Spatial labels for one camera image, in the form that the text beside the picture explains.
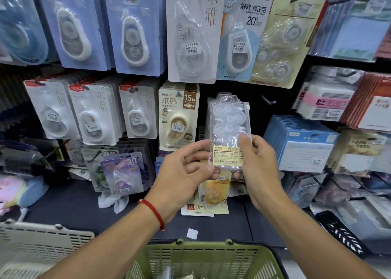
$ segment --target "right hand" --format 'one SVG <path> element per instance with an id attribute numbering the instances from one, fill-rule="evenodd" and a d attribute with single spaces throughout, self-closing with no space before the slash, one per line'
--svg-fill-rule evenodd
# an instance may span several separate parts
<path id="1" fill-rule="evenodd" d="M 262 137 L 247 134 L 239 136 L 243 153 L 243 175 L 251 201 L 259 211 L 264 211 L 270 201 L 287 198 L 278 175 L 276 152 Z"/>

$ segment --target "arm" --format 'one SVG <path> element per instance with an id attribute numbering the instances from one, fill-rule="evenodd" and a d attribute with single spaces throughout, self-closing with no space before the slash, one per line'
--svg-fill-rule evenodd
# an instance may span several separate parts
<path id="1" fill-rule="evenodd" d="M 305 276 L 310 278 L 384 278 L 346 249 L 297 207 L 278 177 L 274 149 L 261 137 L 239 137 L 243 173 L 254 206 L 285 242 Z"/>
<path id="2" fill-rule="evenodd" d="M 145 197 L 165 223 L 173 219 L 200 183 L 218 178 L 218 174 L 213 174 L 213 165 L 195 162 L 208 159 L 209 153 L 199 150 L 209 145 L 209 140 L 198 141 L 165 157 L 159 176 Z M 159 221 L 150 208 L 139 204 L 108 230 L 39 278 L 122 279 L 132 267 L 137 254 L 159 228 Z"/>

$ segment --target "yellow label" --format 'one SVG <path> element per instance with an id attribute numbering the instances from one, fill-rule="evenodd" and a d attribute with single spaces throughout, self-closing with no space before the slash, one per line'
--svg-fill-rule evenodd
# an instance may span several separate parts
<path id="1" fill-rule="evenodd" d="M 213 146 L 213 165 L 243 165 L 243 154 L 239 147 Z"/>

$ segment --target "black object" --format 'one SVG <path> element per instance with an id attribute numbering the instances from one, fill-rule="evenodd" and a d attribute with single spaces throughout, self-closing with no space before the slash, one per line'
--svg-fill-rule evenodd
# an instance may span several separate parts
<path id="1" fill-rule="evenodd" d="M 364 258 L 373 255 L 369 249 L 338 219 L 331 211 L 323 211 L 315 215 L 322 226 L 346 248 Z"/>

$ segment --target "hand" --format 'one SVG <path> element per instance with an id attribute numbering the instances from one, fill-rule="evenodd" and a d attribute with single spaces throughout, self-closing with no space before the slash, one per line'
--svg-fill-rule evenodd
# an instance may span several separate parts
<path id="1" fill-rule="evenodd" d="M 145 199 L 158 210 L 165 223 L 188 202 L 199 184 L 219 177 L 213 173 L 215 167 L 212 164 L 195 162 L 209 158 L 209 152 L 200 151 L 209 146 L 210 140 L 201 140 L 164 158 L 159 175 Z"/>
<path id="2" fill-rule="evenodd" d="M 243 153 L 243 175 L 251 201 L 264 211 L 270 200 L 286 199 L 278 175 L 276 152 L 262 137 L 240 134 L 239 147 Z"/>

